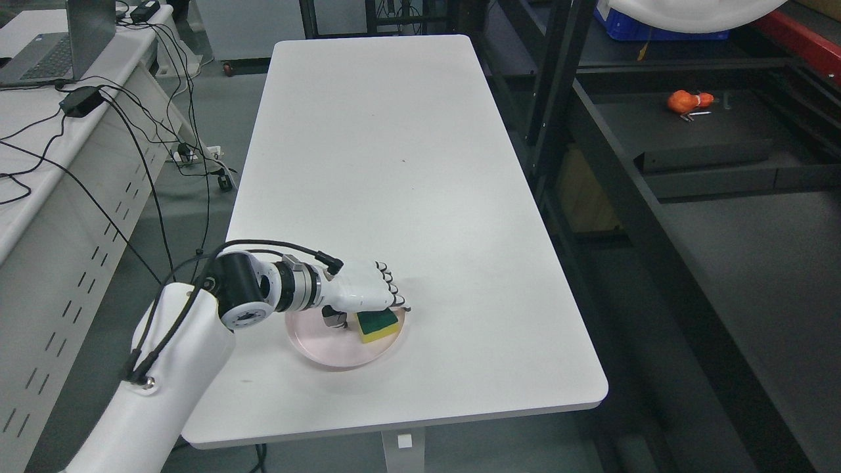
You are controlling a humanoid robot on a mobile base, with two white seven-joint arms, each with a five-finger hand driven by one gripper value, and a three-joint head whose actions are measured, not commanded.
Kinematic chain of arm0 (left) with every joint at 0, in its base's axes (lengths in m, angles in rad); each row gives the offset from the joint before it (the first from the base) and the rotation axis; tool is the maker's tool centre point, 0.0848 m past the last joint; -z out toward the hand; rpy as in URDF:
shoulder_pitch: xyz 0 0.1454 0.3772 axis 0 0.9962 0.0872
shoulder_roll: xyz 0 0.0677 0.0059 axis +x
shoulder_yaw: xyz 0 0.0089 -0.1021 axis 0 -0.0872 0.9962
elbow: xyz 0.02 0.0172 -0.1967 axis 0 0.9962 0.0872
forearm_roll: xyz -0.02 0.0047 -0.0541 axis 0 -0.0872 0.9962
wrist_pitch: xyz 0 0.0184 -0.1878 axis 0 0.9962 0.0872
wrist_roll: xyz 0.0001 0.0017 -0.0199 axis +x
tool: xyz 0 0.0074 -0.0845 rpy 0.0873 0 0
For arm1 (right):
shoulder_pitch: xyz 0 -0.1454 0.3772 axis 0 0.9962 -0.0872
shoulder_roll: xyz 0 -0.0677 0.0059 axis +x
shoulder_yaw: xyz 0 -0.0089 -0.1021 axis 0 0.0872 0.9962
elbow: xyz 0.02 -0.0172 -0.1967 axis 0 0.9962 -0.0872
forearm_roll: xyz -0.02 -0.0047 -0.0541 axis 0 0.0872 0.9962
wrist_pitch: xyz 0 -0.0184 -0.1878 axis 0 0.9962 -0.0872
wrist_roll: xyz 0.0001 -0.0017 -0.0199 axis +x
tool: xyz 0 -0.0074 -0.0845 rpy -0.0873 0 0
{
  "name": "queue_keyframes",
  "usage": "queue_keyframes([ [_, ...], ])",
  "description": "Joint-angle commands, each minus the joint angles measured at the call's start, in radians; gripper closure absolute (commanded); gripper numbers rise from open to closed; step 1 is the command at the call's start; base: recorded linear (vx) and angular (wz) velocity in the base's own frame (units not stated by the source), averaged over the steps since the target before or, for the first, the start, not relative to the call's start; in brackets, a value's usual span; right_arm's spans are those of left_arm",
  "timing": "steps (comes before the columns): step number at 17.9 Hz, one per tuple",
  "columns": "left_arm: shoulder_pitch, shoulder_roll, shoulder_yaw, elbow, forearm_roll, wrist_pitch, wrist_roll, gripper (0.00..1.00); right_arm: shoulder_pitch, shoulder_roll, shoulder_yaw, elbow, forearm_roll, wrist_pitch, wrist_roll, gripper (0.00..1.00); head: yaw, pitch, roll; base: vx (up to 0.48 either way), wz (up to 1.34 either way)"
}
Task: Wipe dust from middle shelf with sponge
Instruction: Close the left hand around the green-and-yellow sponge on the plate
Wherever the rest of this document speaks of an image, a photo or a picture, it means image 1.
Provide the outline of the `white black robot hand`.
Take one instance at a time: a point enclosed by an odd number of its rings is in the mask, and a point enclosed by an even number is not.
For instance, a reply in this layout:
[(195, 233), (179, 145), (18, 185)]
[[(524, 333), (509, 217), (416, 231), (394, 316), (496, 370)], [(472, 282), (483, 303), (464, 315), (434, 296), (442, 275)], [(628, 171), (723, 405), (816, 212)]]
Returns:
[(393, 283), (394, 277), (381, 261), (347, 261), (336, 275), (321, 273), (319, 306), (327, 327), (346, 327), (349, 313), (381, 311), (411, 306)]

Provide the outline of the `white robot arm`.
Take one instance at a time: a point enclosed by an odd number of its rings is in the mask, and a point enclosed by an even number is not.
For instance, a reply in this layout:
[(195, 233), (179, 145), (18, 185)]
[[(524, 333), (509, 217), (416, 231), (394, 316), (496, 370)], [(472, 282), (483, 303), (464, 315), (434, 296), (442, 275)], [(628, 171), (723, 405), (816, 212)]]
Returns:
[(139, 321), (115, 393), (66, 472), (159, 472), (235, 346), (235, 331), (323, 305), (344, 269), (297, 244), (234, 239), (193, 282), (169, 282)]

